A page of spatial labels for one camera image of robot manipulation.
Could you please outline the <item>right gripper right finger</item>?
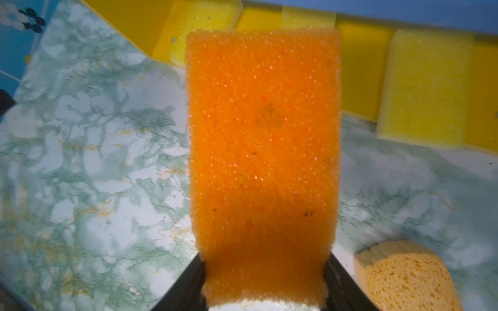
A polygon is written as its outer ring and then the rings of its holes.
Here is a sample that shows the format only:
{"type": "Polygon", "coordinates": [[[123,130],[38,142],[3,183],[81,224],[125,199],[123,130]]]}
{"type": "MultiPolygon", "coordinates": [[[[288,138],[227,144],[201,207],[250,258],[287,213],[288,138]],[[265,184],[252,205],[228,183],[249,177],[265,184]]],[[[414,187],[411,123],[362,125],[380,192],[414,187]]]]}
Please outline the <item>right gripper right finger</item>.
{"type": "Polygon", "coordinates": [[[375,304],[359,288],[338,259],[331,254],[325,265],[324,278],[328,296],[323,310],[326,311],[377,311],[375,304]]]}

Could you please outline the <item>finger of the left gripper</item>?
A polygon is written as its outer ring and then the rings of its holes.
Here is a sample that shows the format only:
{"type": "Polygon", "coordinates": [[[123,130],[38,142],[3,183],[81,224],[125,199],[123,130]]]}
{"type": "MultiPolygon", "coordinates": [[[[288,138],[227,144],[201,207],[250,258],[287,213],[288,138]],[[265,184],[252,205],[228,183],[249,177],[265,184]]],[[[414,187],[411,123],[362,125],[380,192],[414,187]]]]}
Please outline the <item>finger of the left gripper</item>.
{"type": "Polygon", "coordinates": [[[15,104],[16,101],[11,97],[11,95],[4,89],[0,89],[0,115],[3,116],[15,104]]]}

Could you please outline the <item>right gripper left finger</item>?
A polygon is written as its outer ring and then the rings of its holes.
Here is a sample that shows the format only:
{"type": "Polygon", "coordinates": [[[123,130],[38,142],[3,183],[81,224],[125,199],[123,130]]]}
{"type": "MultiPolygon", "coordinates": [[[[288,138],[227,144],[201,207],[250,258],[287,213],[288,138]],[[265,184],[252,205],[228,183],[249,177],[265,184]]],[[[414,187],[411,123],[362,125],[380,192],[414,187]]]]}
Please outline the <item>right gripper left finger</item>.
{"type": "Polygon", "coordinates": [[[197,254],[151,311],[206,310],[206,299],[202,295],[205,278],[205,265],[197,254]]]}

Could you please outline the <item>tan sponge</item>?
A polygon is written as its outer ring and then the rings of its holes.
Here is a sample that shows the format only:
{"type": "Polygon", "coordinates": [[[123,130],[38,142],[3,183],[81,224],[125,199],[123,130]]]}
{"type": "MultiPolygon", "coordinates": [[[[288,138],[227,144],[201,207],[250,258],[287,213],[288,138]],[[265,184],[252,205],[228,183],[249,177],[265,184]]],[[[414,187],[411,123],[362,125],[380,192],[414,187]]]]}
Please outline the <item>tan sponge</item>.
{"type": "Polygon", "coordinates": [[[441,258],[413,241],[387,241],[354,256],[360,289],[380,310],[462,310],[441,258]]]}

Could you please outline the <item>yellow sponge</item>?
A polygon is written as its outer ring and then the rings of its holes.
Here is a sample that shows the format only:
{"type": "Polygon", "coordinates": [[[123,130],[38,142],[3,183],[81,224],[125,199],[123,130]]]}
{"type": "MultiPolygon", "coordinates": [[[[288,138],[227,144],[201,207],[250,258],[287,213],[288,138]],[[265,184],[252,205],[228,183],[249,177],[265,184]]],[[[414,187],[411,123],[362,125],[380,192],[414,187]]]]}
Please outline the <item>yellow sponge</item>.
{"type": "Polygon", "coordinates": [[[334,29],[336,13],[284,6],[281,12],[281,28],[328,28],[334,29]]]}
{"type": "Polygon", "coordinates": [[[412,145],[463,146],[474,35],[398,29],[386,63],[377,137],[412,145]]]}
{"type": "Polygon", "coordinates": [[[186,41],[191,32],[233,31],[242,12],[242,1],[194,1],[172,37],[169,60],[184,68],[186,41]]]}

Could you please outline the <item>orange sponge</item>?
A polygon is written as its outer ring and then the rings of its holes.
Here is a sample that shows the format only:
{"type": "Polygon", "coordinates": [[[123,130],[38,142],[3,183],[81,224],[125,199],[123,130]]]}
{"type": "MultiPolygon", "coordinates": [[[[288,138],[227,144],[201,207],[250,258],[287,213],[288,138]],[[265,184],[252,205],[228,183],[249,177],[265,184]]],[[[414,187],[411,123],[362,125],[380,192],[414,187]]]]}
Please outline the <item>orange sponge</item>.
{"type": "Polygon", "coordinates": [[[185,60],[207,304],[322,306],[339,207],[339,32],[195,31],[185,60]]]}

